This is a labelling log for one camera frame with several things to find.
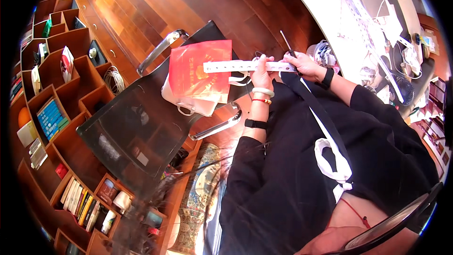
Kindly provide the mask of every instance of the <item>orange ball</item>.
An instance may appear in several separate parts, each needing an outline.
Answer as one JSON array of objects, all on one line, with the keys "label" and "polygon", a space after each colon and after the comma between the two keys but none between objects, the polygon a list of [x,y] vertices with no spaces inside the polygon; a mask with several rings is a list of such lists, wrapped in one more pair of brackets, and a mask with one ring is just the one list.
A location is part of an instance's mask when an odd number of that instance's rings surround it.
[{"label": "orange ball", "polygon": [[30,113],[28,112],[28,109],[26,107],[23,107],[20,112],[19,112],[19,128],[22,128],[24,125],[26,125],[30,120]]}]

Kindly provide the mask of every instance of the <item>red string bracelet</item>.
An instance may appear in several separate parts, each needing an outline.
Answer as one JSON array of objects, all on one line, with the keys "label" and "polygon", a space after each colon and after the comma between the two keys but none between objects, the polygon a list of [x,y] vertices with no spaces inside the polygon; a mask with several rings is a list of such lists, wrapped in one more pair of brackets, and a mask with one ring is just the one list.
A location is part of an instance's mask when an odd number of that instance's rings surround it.
[{"label": "red string bracelet", "polygon": [[268,105],[272,104],[272,101],[270,99],[252,99],[252,100],[259,100],[259,101],[262,101],[263,103],[266,103]]}]

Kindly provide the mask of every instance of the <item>screwdriver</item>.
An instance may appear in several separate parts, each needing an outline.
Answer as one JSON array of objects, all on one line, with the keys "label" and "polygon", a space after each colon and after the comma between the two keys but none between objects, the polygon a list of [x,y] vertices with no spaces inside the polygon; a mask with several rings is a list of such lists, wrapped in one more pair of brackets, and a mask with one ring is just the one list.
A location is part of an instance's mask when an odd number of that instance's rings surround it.
[{"label": "screwdriver", "polygon": [[[286,37],[285,37],[284,33],[283,33],[281,30],[280,30],[280,34],[282,34],[282,37],[283,37],[283,39],[285,40],[286,45],[288,46],[288,49],[289,49],[288,52],[289,52],[289,54],[290,54],[292,57],[297,58],[296,54],[294,53],[294,50],[292,50],[291,47],[289,46],[289,43],[288,43],[288,41],[286,40]],[[297,70],[297,67],[296,67],[296,66],[294,66],[294,70],[296,70],[297,75],[299,75],[300,77],[302,77],[302,73],[300,73],[299,70]]]}]

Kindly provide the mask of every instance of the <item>red bag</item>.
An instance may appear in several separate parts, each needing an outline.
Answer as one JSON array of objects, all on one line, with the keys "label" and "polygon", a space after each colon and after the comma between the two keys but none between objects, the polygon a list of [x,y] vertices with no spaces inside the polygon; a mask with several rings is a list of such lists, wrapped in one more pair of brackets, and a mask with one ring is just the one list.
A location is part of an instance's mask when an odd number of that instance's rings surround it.
[{"label": "red bag", "polygon": [[173,95],[226,104],[231,72],[205,73],[203,63],[230,60],[231,40],[200,42],[172,49],[168,82]]}]

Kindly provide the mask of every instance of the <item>wooden floor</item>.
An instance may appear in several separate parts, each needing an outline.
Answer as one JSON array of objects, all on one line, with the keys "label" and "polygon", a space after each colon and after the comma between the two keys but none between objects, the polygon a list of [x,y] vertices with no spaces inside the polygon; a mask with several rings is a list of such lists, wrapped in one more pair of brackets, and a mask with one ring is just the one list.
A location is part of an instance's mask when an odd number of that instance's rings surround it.
[{"label": "wooden floor", "polygon": [[[251,60],[255,51],[281,59],[287,47],[280,35],[285,33],[291,47],[305,52],[318,43],[323,35],[313,17],[300,0],[89,0],[104,23],[113,30],[113,36],[126,50],[133,65],[138,66],[168,33],[182,28],[195,33],[209,20],[213,20],[240,59]],[[171,47],[178,47],[176,41]],[[161,55],[154,67],[170,54]],[[240,99],[247,115],[248,96]],[[194,131],[205,129],[217,121],[234,114],[230,106],[215,112],[215,116],[202,118]],[[206,138],[219,147],[234,148],[241,135],[240,124],[222,133]]]}]

